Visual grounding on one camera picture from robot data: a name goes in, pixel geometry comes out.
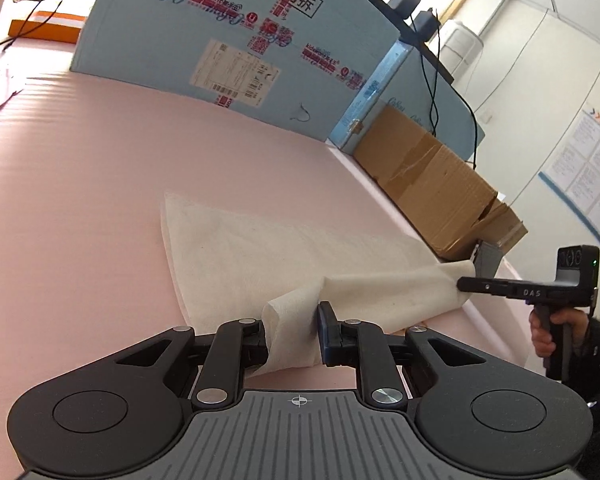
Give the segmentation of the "black sleeved right forearm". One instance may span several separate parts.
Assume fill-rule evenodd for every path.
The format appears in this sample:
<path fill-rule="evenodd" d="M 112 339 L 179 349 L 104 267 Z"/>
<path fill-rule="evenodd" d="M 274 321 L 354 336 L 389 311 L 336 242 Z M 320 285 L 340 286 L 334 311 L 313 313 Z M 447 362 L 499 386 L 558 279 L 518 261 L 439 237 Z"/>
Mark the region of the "black sleeved right forearm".
<path fill-rule="evenodd" d="M 586 402 L 594 402 L 600 412 L 600 321 L 588 321 L 578 353 L 573 353 L 564 385 L 576 392 Z"/>

